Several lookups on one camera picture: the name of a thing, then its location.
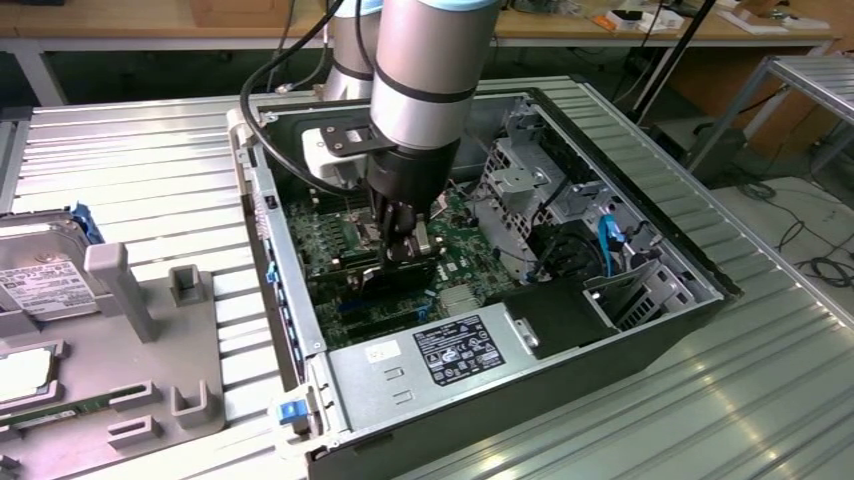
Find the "metal workbench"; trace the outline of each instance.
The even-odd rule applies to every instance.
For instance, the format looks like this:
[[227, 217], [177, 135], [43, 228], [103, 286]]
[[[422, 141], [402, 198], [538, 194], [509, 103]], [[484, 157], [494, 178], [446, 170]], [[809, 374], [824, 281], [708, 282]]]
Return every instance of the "metal workbench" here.
[[[700, 148], [697, 156], [689, 161], [689, 169], [701, 178], [705, 169], [714, 169], [710, 164], [729, 160], [708, 158], [709, 152], [725, 130], [730, 127], [733, 120], [740, 115], [742, 108], [757, 94], [765, 81], [772, 77], [784, 82], [788, 90], [776, 95], [768, 101], [760, 113], [757, 113], [745, 128], [745, 136], [748, 138], [760, 130], [764, 122], [772, 116], [793, 89], [798, 90], [818, 105], [830, 110], [840, 117], [840, 120], [848, 123], [849, 127], [854, 127], [854, 58], [845, 56], [766, 57], [748, 82], [745, 82], [745, 86], [738, 92], [725, 114], [712, 127], [706, 143]], [[849, 128], [836, 144], [822, 151], [814, 161], [814, 166], [810, 167], [813, 173], [833, 160], [852, 140], [854, 140], [854, 128]]]
[[[407, 478], [848, 477], [854, 465], [852, 317], [764, 246], [598, 93], [540, 87], [745, 290], [654, 365]], [[293, 102], [310, 102], [295, 94]], [[238, 208], [225, 112], [235, 98], [37, 110], [14, 209], [81, 199], [141, 279], [213, 270], [229, 429], [94, 478], [298, 478], [263, 412], [281, 391]]]

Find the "power supply label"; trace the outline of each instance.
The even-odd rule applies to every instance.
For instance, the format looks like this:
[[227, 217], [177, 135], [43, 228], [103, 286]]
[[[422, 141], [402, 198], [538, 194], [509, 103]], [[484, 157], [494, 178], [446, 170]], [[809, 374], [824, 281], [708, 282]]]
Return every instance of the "power supply label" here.
[[73, 262], [0, 270], [0, 290], [31, 315], [95, 303]]
[[478, 315], [413, 335], [433, 381], [441, 387], [505, 364]]

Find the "blue clip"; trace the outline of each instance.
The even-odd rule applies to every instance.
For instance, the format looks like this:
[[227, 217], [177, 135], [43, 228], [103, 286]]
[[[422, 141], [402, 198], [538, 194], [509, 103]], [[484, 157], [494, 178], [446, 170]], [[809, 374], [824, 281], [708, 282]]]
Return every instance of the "blue clip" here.
[[602, 256], [605, 257], [606, 276], [614, 275], [614, 266], [612, 265], [612, 250], [609, 248], [609, 237], [618, 242], [626, 241], [626, 235], [620, 231], [614, 215], [602, 215], [600, 218], [600, 247], [602, 248]]
[[267, 283], [273, 284], [279, 281], [279, 272], [277, 271], [277, 262], [270, 262], [267, 265]]
[[277, 420], [279, 425], [287, 425], [309, 416], [309, 403], [306, 400], [283, 403], [277, 409]]
[[95, 220], [93, 220], [90, 207], [81, 202], [75, 202], [71, 207], [69, 207], [69, 212], [71, 213], [75, 222], [78, 222], [78, 225], [81, 225], [81, 229], [83, 230], [90, 243], [105, 243], [105, 237], [98, 229], [98, 225], [95, 225]]

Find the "hard drive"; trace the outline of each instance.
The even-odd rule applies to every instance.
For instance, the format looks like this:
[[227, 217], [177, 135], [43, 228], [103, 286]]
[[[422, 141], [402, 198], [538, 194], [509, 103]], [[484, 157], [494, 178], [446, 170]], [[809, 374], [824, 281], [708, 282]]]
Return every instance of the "hard drive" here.
[[0, 312], [41, 321], [97, 312], [107, 289], [83, 270], [94, 243], [103, 238], [83, 204], [0, 215]]

